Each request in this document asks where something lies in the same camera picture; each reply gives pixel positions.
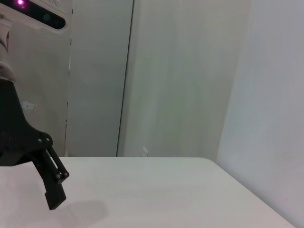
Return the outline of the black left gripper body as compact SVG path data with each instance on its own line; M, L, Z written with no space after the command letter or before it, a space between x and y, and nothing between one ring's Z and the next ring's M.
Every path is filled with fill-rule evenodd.
M50 136L27 122L14 83L0 79L0 166L45 164L51 146Z

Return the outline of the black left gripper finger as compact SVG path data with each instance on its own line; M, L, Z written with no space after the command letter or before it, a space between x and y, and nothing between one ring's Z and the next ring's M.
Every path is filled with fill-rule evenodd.
M50 210L55 210L66 200L62 182L69 177L69 172L50 146L27 153L33 162L45 186L45 197Z

